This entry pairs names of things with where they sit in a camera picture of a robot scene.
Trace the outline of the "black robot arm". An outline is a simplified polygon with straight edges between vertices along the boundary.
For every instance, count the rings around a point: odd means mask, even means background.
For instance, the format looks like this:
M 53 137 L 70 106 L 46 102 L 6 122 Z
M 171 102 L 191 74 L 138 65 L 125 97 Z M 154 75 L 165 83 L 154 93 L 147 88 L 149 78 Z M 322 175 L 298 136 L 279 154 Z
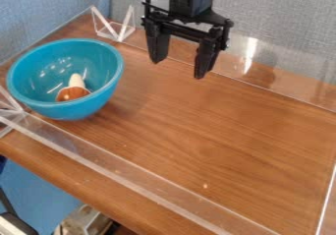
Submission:
M 211 10 L 211 0 L 169 0 L 166 7 L 157 0 L 142 0 L 141 4 L 150 61 L 157 64 L 166 58 L 171 35 L 187 39 L 198 44 L 194 78 L 201 79 L 227 47 L 233 21 Z

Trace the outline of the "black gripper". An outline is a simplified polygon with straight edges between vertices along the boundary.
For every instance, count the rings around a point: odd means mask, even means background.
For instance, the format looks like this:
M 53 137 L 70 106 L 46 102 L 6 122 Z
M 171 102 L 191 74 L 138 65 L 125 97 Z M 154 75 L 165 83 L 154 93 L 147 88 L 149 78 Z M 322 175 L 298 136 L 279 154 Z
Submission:
M 233 21 L 211 8 L 193 17 L 169 9 L 162 0 L 142 0 L 141 25 L 145 30 L 150 61 L 157 64 L 166 58 L 170 35 L 199 44 L 194 61 L 194 78 L 201 79 L 211 70 L 217 54 L 227 46 Z

